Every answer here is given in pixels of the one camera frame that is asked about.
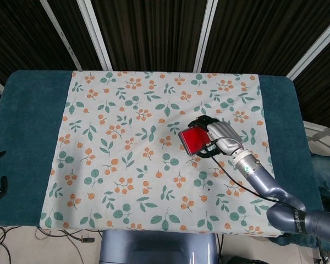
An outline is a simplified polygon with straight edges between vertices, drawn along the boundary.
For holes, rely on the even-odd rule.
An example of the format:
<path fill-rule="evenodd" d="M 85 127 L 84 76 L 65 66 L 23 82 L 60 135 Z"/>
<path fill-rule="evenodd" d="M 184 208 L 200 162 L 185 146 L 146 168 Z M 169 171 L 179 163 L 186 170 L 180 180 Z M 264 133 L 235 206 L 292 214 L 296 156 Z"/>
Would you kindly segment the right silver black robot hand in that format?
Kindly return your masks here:
<path fill-rule="evenodd" d="M 188 128 L 190 135 L 186 137 L 184 146 L 191 156 L 234 156 L 244 151 L 243 140 L 227 122 L 201 115 L 191 121 Z"/>

